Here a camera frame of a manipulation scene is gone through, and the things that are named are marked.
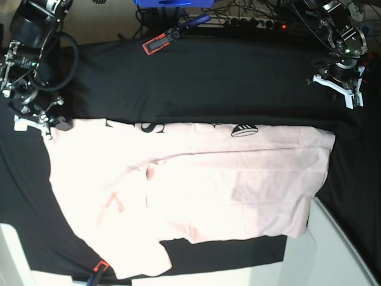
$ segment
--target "black fabric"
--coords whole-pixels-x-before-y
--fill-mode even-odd
[[[325,55],[320,51],[189,38],[147,56],[142,43],[81,47],[77,77],[63,94],[75,117],[126,123],[306,125],[335,132],[331,169],[319,196],[380,272],[376,88],[369,92],[364,85],[366,107],[349,110],[342,97],[332,100],[326,88],[307,84],[316,72],[310,61]],[[4,102],[0,108],[1,221],[18,230],[32,269],[88,276],[99,257],[73,235],[58,208],[39,132],[14,133]],[[264,237],[200,245],[163,242],[174,264],[167,275],[282,261],[285,241]],[[107,274],[113,277],[111,270]]]

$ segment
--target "red clamp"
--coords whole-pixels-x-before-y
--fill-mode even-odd
[[[104,266],[105,266],[105,269],[103,269],[103,272],[105,272],[105,271],[107,270],[107,268],[110,267],[109,264],[108,264],[106,261],[101,260],[101,261],[99,261],[98,264],[94,267],[93,271],[94,271],[94,272],[98,272],[98,271],[99,271],[99,267],[100,267],[101,265],[104,265]]]

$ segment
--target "black cloth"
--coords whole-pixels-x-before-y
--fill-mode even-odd
[[[141,44],[81,47],[77,77],[63,92],[75,117],[126,123],[303,125],[334,132],[330,171],[319,196],[369,265],[380,272],[377,87],[364,85],[366,106],[349,110],[341,96],[332,100],[328,89],[308,85],[307,78],[316,72],[310,61],[325,55],[320,51],[195,38],[147,56]],[[0,183],[1,222],[18,230],[32,269],[89,275],[99,257],[73,235],[58,208],[39,132],[14,133],[12,115],[3,102],[0,108],[0,173],[5,178]],[[282,261],[285,237],[163,244],[174,264],[167,275],[175,275]]]

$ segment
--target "light pink shirt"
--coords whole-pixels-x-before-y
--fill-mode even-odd
[[[162,240],[299,236],[335,141],[311,127],[105,119],[52,131],[61,210],[118,279],[169,270]]]

